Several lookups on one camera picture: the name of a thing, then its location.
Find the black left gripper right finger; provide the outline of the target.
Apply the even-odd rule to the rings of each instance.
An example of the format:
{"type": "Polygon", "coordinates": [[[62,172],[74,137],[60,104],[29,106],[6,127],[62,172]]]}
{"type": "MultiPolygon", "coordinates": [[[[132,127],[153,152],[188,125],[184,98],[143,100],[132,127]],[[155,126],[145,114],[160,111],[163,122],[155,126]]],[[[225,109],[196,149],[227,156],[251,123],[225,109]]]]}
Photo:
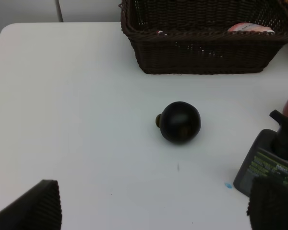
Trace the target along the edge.
{"type": "Polygon", "coordinates": [[[247,216],[253,230],[288,230],[288,188],[266,177],[254,178],[247,216]]]}

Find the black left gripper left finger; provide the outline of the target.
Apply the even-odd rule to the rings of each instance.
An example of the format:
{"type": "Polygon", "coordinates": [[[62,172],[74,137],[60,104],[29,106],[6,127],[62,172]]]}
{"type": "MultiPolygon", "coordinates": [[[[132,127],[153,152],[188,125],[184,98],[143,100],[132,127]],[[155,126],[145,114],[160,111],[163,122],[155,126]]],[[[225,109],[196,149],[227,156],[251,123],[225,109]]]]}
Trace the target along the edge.
{"type": "Polygon", "coordinates": [[[41,180],[0,211],[0,230],[60,230],[58,181],[41,180]]]}

